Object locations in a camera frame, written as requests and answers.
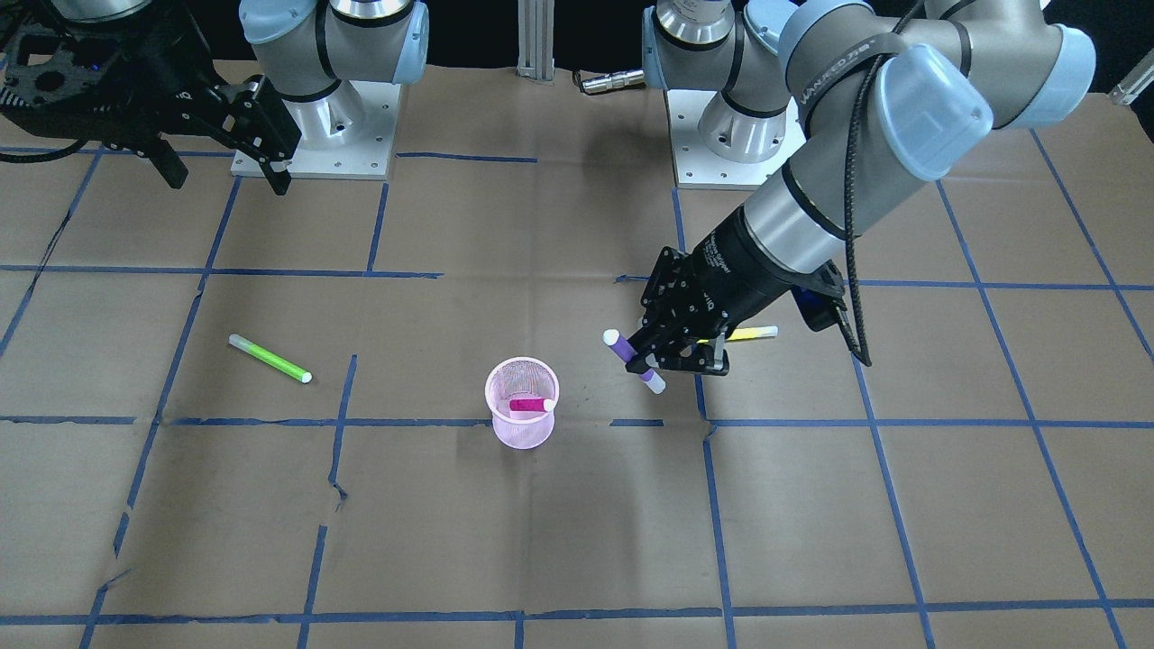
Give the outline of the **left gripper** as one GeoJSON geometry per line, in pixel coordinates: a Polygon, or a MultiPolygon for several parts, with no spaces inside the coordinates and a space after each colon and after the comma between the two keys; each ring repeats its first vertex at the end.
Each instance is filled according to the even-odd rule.
{"type": "Polygon", "coordinates": [[[643,323],[627,340],[655,370],[725,376],[729,356],[713,338],[815,277],[775,262],[737,208],[690,253],[661,251],[640,297],[643,323]]]}

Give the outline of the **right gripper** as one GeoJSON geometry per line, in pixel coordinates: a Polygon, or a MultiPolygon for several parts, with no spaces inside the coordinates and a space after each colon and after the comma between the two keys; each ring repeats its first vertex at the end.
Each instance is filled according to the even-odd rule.
{"type": "Polygon", "coordinates": [[[301,130],[270,79],[230,85],[182,1],[5,1],[3,117],[38,137],[144,152],[172,189],[189,169],[163,134],[210,137],[288,193],[301,130]]]}

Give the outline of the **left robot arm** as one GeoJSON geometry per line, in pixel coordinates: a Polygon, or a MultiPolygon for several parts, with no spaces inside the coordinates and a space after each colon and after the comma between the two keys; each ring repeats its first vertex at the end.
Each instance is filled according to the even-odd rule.
{"type": "Polygon", "coordinates": [[[1096,69],[1088,33],[1036,1],[659,1],[643,21],[646,84],[719,94],[762,122],[797,106],[804,144],[684,253],[664,248],[630,336],[604,333],[627,372],[725,375],[739,324],[792,294],[870,364],[855,243],[994,129],[1059,124],[1096,69]]]}

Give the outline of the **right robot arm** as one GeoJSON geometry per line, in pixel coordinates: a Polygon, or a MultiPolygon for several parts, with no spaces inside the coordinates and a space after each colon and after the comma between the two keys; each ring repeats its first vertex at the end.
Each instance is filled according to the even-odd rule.
{"type": "Polygon", "coordinates": [[[243,1],[261,73],[231,83],[183,1],[5,1],[3,117],[65,140],[149,161],[168,187],[188,169],[171,135],[235,152],[234,174],[277,196],[297,178],[384,180],[400,87],[422,77],[430,21],[420,1],[243,1]]]}

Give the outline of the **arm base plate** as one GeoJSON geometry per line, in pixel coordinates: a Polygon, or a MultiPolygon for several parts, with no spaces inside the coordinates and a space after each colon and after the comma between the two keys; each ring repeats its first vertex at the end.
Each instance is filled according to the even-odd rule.
{"type": "Polygon", "coordinates": [[[294,155],[288,161],[273,161],[271,167],[288,171],[293,179],[385,181],[404,89],[390,83],[343,81],[317,100],[286,100],[301,137],[294,155]]]}
{"type": "Polygon", "coordinates": [[[664,94],[679,188],[755,191],[805,143],[797,105],[782,114],[747,115],[722,94],[672,89],[664,94]]]}

